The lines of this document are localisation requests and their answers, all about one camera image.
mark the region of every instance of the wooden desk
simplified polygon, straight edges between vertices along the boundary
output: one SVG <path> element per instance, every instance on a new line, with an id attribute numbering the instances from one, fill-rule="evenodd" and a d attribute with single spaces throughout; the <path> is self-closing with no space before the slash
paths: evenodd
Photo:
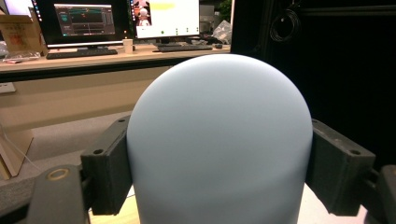
<path id="1" fill-rule="evenodd" d="M 230 52 L 230 46 L 168 53 L 153 52 L 155 49 L 153 45 L 137 45 L 134 54 L 125 54 L 123 49 L 117 49 L 117 55 L 56 60 L 42 57 L 36 61 L 17 64 L 0 63 L 0 83 L 169 66 L 206 54 Z"/>
<path id="2" fill-rule="evenodd" d="M 355 217 L 337 217 L 329 214 L 314 192 L 304 185 L 303 198 L 297 224 L 362 224 L 367 210 L 361 206 Z M 91 224 L 140 224 L 135 196 L 125 200 L 120 213 L 116 216 L 93 216 L 90 213 Z"/>
<path id="3" fill-rule="evenodd" d="M 230 48 L 184 52 L 152 52 L 136 46 L 134 54 L 0 63 L 0 83 L 13 82 L 16 91 L 0 94 L 0 124 L 8 138 L 26 153 L 31 129 L 130 111 L 146 87 L 169 66 Z M 23 154 L 0 130 L 0 176 L 18 174 Z"/>

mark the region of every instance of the cable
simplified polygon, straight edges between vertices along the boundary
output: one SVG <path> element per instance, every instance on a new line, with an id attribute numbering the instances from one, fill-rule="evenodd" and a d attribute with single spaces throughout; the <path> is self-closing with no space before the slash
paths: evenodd
<path id="1" fill-rule="evenodd" d="M 8 136 L 7 136 L 7 134 L 6 134 L 6 131 L 5 131 L 5 129 L 3 128 L 2 123 L 0 123 L 0 129 L 1 129 L 1 132 L 3 133 L 4 138 L 5 138 L 15 149 L 17 149 L 17 151 L 18 151 L 19 153 L 21 153 L 22 156 L 23 156 L 26 160 L 28 160 L 38 171 L 41 172 L 41 169 L 40 169 L 37 165 L 35 165 L 35 163 L 32 162 L 32 161 L 26 156 L 26 154 L 23 153 L 22 150 L 20 150 L 20 149 L 8 138 Z"/>
<path id="2" fill-rule="evenodd" d="M 272 22 L 270 36 L 276 42 L 288 42 L 297 36 L 300 30 L 301 22 L 297 14 L 291 9 L 285 9 Z"/>

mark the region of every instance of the table surface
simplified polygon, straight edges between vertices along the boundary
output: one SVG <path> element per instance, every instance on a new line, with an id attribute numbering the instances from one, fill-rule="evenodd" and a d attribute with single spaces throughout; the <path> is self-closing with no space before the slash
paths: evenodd
<path id="1" fill-rule="evenodd" d="M 38 60 L 22 63 L 0 63 L 0 82 L 23 81 L 50 77 L 67 77 L 122 70 L 175 65 L 190 58 L 206 54 L 228 53 L 230 46 L 222 49 L 179 52 L 153 52 L 152 44 L 137 45 L 133 54 L 126 54 L 123 47 L 115 47 L 118 54 L 82 58 Z"/>
<path id="2" fill-rule="evenodd" d="M 303 198 L 297 224 L 363 224 L 367 211 L 361 206 L 355 217 L 337 217 L 328 214 L 324 205 L 315 193 L 304 186 Z M 140 224 L 135 196 L 128 197 L 116 216 L 93 216 L 90 212 L 91 224 Z"/>

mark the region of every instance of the cup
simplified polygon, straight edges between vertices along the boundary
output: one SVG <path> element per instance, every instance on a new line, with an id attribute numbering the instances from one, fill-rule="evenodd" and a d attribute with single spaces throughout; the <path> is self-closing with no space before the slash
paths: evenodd
<path id="1" fill-rule="evenodd" d="M 126 54 L 134 53 L 134 41 L 132 39 L 122 39 L 122 45 Z"/>

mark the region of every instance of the monitor screen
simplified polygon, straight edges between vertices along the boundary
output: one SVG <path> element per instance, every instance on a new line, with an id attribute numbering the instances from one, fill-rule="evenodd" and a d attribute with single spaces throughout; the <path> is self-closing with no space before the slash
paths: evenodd
<path id="1" fill-rule="evenodd" d="M 26 15 L 30 16 L 29 7 L 32 7 L 31 0 L 5 0 L 9 15 Z"/>
<path id="2" fill-rule="evenodd" d="M 126 0 L 32 0 L 49 49 L 121 45 L 131 38 Z"/>
<path id="3" fill-rule="evenodd" d="M 134 38 L 199 34 L 199 0 L 130 0 Z"/>

